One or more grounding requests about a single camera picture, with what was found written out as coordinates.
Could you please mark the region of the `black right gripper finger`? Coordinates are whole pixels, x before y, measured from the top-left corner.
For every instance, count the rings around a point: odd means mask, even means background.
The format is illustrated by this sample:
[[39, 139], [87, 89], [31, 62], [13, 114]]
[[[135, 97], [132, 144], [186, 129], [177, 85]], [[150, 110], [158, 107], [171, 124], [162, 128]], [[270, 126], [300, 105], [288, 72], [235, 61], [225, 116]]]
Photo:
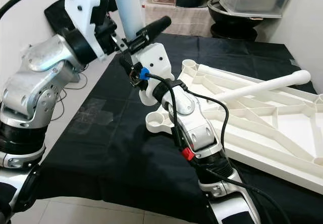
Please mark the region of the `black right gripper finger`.
[[122, 54], [120, 58], [120, 65], [122, 66], [123, 70], [125, 70], [131, 85], [138, 86], [140, 82], [140, 64], [136, 62], [130, 54]]

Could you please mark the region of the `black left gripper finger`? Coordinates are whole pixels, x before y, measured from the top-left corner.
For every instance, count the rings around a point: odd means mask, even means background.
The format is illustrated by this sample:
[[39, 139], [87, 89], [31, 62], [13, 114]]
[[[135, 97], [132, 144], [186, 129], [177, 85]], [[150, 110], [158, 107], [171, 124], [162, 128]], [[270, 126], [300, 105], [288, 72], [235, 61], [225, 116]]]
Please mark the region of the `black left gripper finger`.
[[152, 44], [172, 23], [169, 16], [164, 16], [159, 20], [153, 21], [147, 26], [136, 32], [134, 39], [128, 43], [129, 51], [139, 51]]

